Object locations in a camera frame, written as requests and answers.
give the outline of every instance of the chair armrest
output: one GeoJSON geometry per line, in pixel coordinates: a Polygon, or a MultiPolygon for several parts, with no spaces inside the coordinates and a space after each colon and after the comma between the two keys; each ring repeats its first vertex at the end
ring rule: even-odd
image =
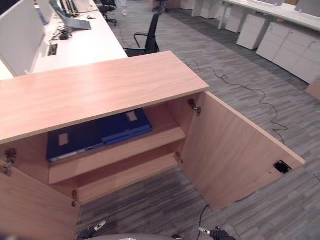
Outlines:
{"type": "Polygon", "coordinates": [[[134,48],[134,47],[123,47],[124,50],[133,50],[133,51],[144,51],[146,50],[145,48],[134,48]]]}
{"type": "Polygon", "coordinates": [[[136,33],[134,34],[134,36],[133,36],[136,44],[138,45],[139,48],[141,48],[141,46],[140,46],[140,44],[139,44],[136,36],[145,36],[145,37],[148,37],[148,33],[136,32],[136,33]]]}
{"type": "Polygon", "coordinates": [[[144,33],[144,32],[136,32],[135,34],[134,34],[135,36],[136,35],[138,35],[138,36],[148,36],[148,33],[144,33]]]}

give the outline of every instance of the laptop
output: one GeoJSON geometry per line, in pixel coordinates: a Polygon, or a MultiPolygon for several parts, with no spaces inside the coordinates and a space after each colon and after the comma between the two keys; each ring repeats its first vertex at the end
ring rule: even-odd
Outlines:
{"type": "Polygon", "coordinates": [[[55,0],[50,0],[49,3],[52,6],[53,10],[59,15],[66,27],[72,29],[91,30],[89,21],[68,18],[55,0]]]}
{"type": "Polygon", "coordinates": [[[73,3],[79,13],[89,13],[96,10],[94,6],[90,4],[90,0],[78,0],[73,1],[73,3]]]}

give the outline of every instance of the wooden shelf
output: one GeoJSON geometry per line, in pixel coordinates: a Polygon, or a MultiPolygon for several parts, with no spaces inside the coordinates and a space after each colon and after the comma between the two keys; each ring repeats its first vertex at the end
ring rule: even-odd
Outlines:
{"type": "Polygon", "coordinates": [[[77,178],[78,201],[85,203],[178,166],[170,146],[160,147],[77,178]]]}
{"type": "Polygon", "coordinates": [[[52,163],[49,171],[49,184],[74,178],[186,137],[164,104],[148,107],[145,113],[153,127],[151,133],[52,163]]]}

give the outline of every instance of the white shoe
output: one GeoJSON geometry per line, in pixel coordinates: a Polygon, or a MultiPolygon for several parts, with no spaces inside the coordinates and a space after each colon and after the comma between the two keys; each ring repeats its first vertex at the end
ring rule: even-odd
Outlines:
{"type": "Polygon", "coordinates": [[[128,10],[127,10],[127,9],[123,10],[123,11],[121,12],[121,14],[122,14],[124,17],[127,16],[127,15],[128,15],[128,10]]]}

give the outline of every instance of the desk leg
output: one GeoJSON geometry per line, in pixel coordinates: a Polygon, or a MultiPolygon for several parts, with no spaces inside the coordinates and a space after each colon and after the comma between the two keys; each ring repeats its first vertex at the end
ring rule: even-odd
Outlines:
{"type": "Polygon", "coordinates": [[[229,6],[228,2],[224,2],[224,4],[225,4],[225,8],[224,8],[223,15],[222,15],[222,18],[221,18],[219,26],[218,26],[219,30],[222,28],[222,24],[224,23],[224,19],[225,19],[225,16],[226,16],[227,8],[229,6]]]}

